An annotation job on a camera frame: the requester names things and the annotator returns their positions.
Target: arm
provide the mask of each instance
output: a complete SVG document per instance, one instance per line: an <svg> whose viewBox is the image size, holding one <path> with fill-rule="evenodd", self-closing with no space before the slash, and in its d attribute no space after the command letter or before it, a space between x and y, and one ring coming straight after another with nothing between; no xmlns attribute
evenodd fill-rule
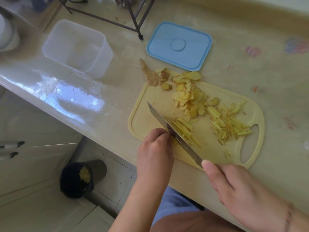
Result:
<svg viewBox="0 0 309 232"><path fill-rule="evenodd" d="M210 183L220 202L245 227L253 232L309 231L309 216L294 208L289 230L285 230L289 204L274 194L244 167L213 164L203 160Z"/></svg>
<svg viewBox="0 0 309 232"><path fill-rule="evenodd" d="M171 137L154 129L137 151L137 180L109 232L148 232L172 174Z"/></svg>

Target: yellow cutting board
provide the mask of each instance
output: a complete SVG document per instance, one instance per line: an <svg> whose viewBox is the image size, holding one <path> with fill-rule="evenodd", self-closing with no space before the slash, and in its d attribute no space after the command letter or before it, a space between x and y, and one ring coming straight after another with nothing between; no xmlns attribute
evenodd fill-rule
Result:
<svg viewBox="0 0 309 232"><path fill-rule="evenodd" d="M168 72L172 76L179 75L179 73L170 70L168 70ZM173 85L173 89L170 91L165 91L161 89L160 86L153 87L145 83L128 120L130 133L137 139L144 140L152 129L162 127L150 113L147 101L152 104L170 124L172 124L172 121L175 120L176 117L184 118L184 111L180 111L179 108L176 108L174 100L172 99L172 94L176 91L176 86L173 82L168 83ZM265 134L265 120L261 108L256 102L249 98L205 82L195 82L195 85L206 95L210 96L209 100L218 97L220 99L220 104L225 104L227 107L230 107L232 103L237 105L242 101L246 101L242 110L245 114L240 112L236 118L249 126L257 124L260 132L253 154L246 163L242 163L240 160L240 150L244 137L238 140L228 141L226 145L220 145L216 136L211 131L210 116L206 114L205 116L198 116L198 122L192 124L194 130L193 134L202 146L199 148L197 145L193 145L192 148L202 159L210 160L213 163L228 163L228 159L224 153L224 150L228 150L232 155L232 163L249 168L260 152ZM201 169L179 144L173 144L173 154L175 158Z"/></svg>

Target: black cord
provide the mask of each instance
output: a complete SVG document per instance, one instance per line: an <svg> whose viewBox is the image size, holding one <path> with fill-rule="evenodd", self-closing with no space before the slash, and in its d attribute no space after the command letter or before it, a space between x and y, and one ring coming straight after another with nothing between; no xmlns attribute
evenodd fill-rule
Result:
<svg viewBox="0 0 309 232"><path fill-rule="evenodd" d="M80 0L80 1L71 1L71 0L68 0L68 1L71 2L71 3L76 3L76 4L88 3L88 0Z"/></svg>

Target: bracelet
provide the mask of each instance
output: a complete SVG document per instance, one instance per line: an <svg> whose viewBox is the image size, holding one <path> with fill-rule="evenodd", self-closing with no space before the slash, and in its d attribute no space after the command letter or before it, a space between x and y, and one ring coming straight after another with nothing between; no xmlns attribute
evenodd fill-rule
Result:
<svg viewBox="0 0 309 232"><path fill-rule="evenodd" d="M284 232L289 232L291 221L293 219L293 210L294 210L294 205L292 203L289 203L288 213L286 215L286 224L284 227Z"/></svg>

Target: knife blade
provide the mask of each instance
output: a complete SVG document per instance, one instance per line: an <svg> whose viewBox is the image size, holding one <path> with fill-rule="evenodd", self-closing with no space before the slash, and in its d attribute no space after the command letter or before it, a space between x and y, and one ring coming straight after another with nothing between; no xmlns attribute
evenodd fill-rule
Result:
<svg viewBox="0 0 309 232"><path fill-rule="evenodd" d="M160 124L171 134L172 137L182 146L182 148L192 157L192 159L202 168L202 158L186 143L186 141L173 129L166 119L161 116L149 102L148 107L152 115L160 122Z"/></svg>

